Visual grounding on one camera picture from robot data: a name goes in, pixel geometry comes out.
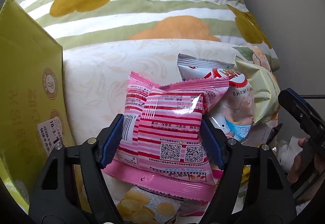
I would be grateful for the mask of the pale green orange snack bag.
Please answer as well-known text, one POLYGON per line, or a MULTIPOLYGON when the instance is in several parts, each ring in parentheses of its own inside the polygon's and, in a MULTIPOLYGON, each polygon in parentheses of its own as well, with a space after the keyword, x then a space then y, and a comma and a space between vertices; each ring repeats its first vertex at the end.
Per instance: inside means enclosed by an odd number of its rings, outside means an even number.
POLYGON ((255 103, 253 124, 266 123, 275 119, 280 105, 280 88, 275 76, 262 66, 242 61, 236 57, 234 70, 244 74, 253 88, 255 103))

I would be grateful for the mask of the pink striped snack bag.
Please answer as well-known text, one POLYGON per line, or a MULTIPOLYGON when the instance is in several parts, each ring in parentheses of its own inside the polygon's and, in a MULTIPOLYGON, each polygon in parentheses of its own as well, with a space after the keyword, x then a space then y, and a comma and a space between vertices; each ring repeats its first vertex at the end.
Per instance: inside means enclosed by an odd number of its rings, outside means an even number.
POLYGON ((115 159, 136 169, 182 181, 213 184, 199 136, 203 115, 229 88, 227 77, 160 86, 131 72, 122 139, 115 159))

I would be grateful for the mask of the green cardboard box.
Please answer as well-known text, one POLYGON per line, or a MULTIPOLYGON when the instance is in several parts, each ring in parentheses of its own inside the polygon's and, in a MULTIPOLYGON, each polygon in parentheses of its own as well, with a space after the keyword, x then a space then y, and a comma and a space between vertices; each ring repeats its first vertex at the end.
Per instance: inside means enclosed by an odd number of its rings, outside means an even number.
POLYGON ((54 146, 74 145, 62 73, 62 46, 1 0, 1 180, 23 211, 54 146))

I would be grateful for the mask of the potato chips snack bag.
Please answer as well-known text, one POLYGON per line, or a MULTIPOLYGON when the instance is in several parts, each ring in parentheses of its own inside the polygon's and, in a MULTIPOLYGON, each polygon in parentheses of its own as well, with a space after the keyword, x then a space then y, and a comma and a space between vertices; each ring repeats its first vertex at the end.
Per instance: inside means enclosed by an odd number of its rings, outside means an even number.
POLYGON ((116 203, 123 220, 130 223, 175 223, 183 199, 154 193, 134 185, 116 203))

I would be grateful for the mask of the shrimp flakes snack bag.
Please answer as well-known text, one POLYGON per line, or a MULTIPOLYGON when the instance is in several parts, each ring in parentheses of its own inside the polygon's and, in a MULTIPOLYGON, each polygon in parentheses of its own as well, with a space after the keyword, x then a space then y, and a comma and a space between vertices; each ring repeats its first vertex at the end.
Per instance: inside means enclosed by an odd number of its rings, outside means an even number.
POLYGON ((182 80, 228 78, 229 88, 209 119, 226 136, 243 142, 253 125, 255 109, 253 87, 244 74, 235 71, 232 63, 184 54, 177 56, 177 66, 182 80))

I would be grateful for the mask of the floral striped quilt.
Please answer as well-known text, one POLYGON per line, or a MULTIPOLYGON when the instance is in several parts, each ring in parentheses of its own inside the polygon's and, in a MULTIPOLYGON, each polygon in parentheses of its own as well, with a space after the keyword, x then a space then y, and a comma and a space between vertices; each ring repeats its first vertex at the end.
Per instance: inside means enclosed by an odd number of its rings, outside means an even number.
POLYGON ((16 0, 65 50, 113 41, 194 39, 234 45, 276 71, 272 44, 244 0, 16 0))

